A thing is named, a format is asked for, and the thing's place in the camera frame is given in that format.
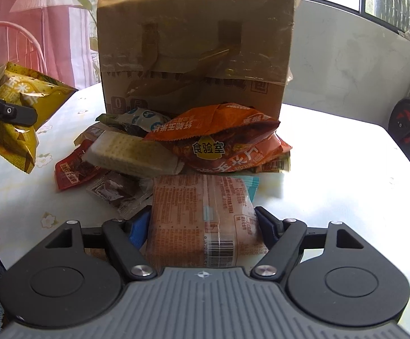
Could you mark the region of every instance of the cardboard box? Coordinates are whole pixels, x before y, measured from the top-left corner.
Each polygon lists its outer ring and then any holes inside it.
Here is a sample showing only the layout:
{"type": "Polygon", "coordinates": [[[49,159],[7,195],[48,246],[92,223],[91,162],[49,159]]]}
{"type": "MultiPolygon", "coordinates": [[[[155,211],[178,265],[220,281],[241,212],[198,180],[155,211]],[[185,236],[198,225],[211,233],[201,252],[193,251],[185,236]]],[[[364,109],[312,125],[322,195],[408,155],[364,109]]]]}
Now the cardboard box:
{"type": "Polygon", "coordinates": [[[99,0],[106,110],[235,102],[278,117],[298,0],[99,0]]]}

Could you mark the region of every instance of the table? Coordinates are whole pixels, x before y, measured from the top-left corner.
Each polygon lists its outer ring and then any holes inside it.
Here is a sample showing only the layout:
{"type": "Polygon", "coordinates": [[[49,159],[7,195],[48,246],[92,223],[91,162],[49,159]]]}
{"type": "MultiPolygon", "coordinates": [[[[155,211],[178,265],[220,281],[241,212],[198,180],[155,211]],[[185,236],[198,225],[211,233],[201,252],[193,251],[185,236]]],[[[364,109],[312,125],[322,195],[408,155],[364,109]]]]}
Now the table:
{"type": "MultiPolygon", "coordinates": [[[[58,192],[54,164],[104,112],[100,84],[74,94],[38,131],[33,172],[0,157],[0,258],[10,267],[68,219],[84,227],[117,213],[84,187],[58,192]]],[[[344,221],[410,282],[410,163],[386,131],[372,124],[288,105],[278,134],[293,146],[291,172],[260,174],[254,205],[313,227],[344,221]]],[[[306,258],[320,251],[307,251],[306,258]]],[[[410,333],[410,301],[400,324],[410,333]]]]}

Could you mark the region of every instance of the silver bolt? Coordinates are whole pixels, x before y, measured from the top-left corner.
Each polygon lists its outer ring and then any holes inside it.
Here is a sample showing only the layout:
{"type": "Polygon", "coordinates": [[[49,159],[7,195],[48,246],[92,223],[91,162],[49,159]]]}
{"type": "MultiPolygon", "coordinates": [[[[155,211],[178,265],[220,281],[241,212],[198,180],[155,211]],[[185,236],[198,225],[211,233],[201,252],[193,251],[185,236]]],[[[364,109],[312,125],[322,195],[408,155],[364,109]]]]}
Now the silver bolt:
{"type": "Polygon", "coordinates": [[[254,268],[255,274],[262,277],[271,277],[277,273],[277,269],[271,265],[258,265],[254,268]]]}
{"type": "Polygon", "coordinates": [[[138,277],[147,277],[153,274],[153,269],[148,265],[136,265],[131,268],[131,274],[138,277]]]}

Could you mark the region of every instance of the chair backrest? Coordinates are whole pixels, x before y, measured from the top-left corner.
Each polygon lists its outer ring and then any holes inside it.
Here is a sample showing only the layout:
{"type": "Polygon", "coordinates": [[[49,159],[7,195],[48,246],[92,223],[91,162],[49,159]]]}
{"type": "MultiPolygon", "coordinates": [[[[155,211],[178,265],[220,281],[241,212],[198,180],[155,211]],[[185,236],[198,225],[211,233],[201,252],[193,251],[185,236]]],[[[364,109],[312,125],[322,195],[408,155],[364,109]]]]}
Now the chair backrest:
{"type": "Polygon", "coordinates": [[[45,58],[35,37],[18,24],[0,21],[0,64],[8,61],[46,73],[45,58]]]}

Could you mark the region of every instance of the triangular cutout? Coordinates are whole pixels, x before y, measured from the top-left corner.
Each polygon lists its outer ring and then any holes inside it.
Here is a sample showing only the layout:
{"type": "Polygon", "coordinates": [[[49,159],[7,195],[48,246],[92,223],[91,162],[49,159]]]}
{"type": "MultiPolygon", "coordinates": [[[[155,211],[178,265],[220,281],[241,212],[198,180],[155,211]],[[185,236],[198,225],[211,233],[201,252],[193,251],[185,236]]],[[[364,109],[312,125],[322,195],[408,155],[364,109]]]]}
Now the triangular cutout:
{"type": "Polygon", "coordinates": [[[58,236],[52,240],[47,246],[47,249],[65,249],[72,246],[72,230],[63,230],[58,236]]]}
{"type": "Polygon", "coordinates": [[[363,245],[346,230],[338,230],[337,247],[340,249],[363,249],[363,245]]]}

